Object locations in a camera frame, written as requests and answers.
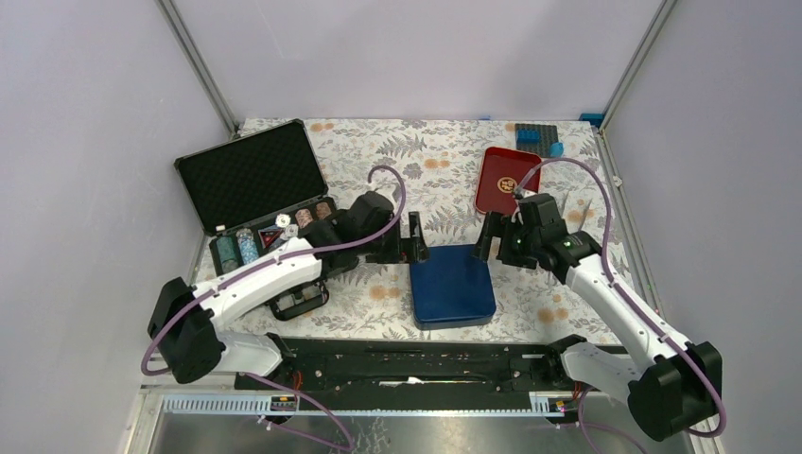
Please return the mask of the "blue tin lid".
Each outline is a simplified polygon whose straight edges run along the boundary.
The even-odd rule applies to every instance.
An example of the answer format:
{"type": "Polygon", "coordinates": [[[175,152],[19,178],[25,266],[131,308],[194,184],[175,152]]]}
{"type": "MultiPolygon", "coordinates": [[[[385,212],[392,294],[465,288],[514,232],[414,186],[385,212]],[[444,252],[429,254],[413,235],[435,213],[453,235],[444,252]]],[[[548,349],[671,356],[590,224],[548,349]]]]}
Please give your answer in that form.
{"type": "Polygon", "coordinates": [[[410,265],[412,316],[421,330],[481,326],[497,303],[488,264],[472,245],[437,246],[428,260],[410,265]]]}

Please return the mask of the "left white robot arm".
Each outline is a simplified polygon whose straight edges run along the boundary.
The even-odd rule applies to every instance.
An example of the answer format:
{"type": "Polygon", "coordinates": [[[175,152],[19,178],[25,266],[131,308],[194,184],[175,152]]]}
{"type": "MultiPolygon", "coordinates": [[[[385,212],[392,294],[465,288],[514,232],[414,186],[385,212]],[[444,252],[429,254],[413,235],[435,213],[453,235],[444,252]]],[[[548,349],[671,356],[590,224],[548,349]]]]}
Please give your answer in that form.
{"type": "Polygon", "coordinates": [[[421,217],[408,213],[410,233],[401,234],[405,200],[368,191],[350,208],[314,220],[271,253],[215,279],[189,286],[181,277],[165,283],[148,322],[151,339],[141,370],[170,374],[180,384],[215,372],[251,373],[273,389],[285,387],[293,364],[267,335],[230,330],[247,312],[307,286],[321,294],[290,316],[325,304],[327,279],[361,262],[414,264],[428,259],[421,217]]]}

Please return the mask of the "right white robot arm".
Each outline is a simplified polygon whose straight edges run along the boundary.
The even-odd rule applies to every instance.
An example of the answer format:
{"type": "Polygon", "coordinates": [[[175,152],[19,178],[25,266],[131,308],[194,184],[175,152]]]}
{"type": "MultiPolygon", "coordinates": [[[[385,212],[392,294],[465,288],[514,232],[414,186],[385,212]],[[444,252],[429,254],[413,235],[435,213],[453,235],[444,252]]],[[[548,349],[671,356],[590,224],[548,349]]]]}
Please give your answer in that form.
{"type": "Polygon", "coordinates": [[[693,343],[653,312],[619,280],[601,244],[584,231],[568,231],[554,197],[533,194],[518,200],[510,215],[487,213],[474,256],[487,260],[494,239],[497,260],[550,272],[597,312],[627,353],[619,357],[579,335],[565,337],[550,345],[542,365],[548,385],[564,390],[579,381],[608,394],[655,441],[713,416],[725,421],[720,352],[708,341],[693,343]]]}

